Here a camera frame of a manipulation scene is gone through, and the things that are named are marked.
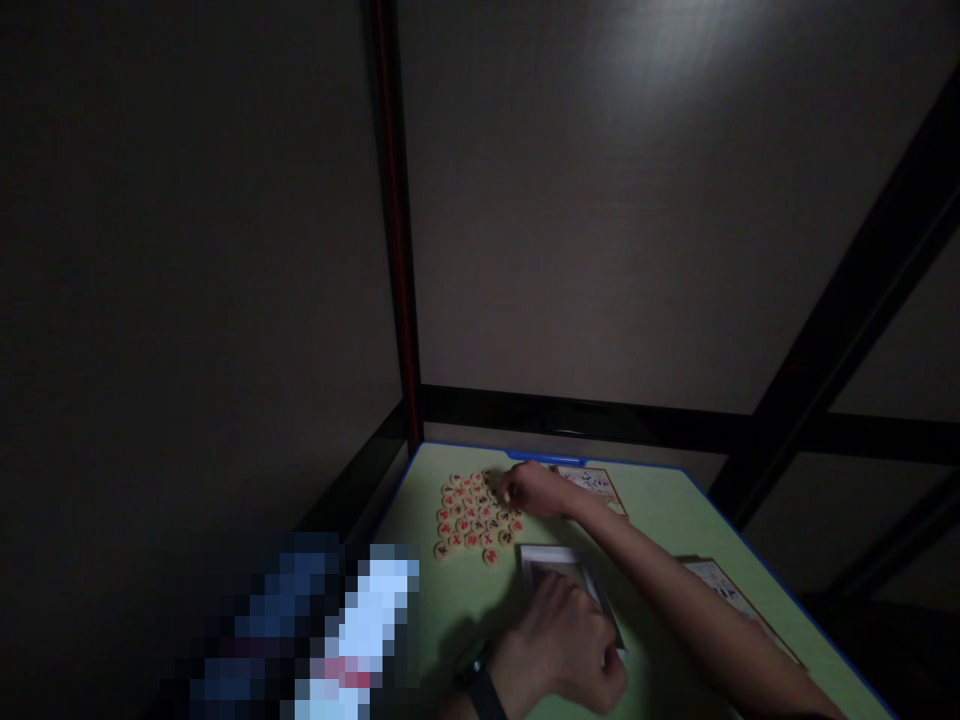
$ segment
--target black metal frame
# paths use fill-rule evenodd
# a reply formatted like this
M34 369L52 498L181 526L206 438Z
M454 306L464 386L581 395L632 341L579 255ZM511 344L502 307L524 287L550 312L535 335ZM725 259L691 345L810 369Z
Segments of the black metal frame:
M960 224L956 70L861 227L754 413L747 452L710 488L742 529Z

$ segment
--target tabletop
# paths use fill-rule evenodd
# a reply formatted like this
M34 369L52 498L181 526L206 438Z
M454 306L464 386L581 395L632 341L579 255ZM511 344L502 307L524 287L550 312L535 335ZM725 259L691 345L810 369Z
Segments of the tabletop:
M478 636L494 638L526 605L518 553L500 552L493 566L481 549L434 557L441 486L452 474L490 470L497 476L527 457L607 471L630 522L674 556L714 559L812 679L850 720L892 717L790 593L776 580L703 492L681 470L649 465L545 458L505 450L424 443L407 469L373 541L419 546L417 598L421 692L436 697L450 684L451 666ZM629 581L575 523L524 515L518 544L563 545L589 551L610 597L626 646L629 688L611 718L736 718L712 691L679 644ZM559 697L541 702L531 718L595 717Z

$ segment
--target person's right hand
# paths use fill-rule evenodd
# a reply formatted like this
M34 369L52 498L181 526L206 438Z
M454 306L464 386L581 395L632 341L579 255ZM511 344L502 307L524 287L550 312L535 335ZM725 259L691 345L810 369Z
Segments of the person's right hand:
M490 661L504 709L523 717L540 698L556 693L606 715L627 689L613 623L582 588L549 573L527 612Z
M570 515L582 494L584 490L533 460L514 465L500 483L500 497L510 507L542 518Z

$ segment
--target wall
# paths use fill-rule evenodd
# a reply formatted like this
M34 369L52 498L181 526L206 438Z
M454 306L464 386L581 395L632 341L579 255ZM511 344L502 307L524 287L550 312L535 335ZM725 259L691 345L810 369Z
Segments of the wall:
M949 0L400 3L423 381L751 413L960 58Z
M401 396L362 19L9 17L4 695L131 716Z
M834 412L960 422L960 231L833 404Z

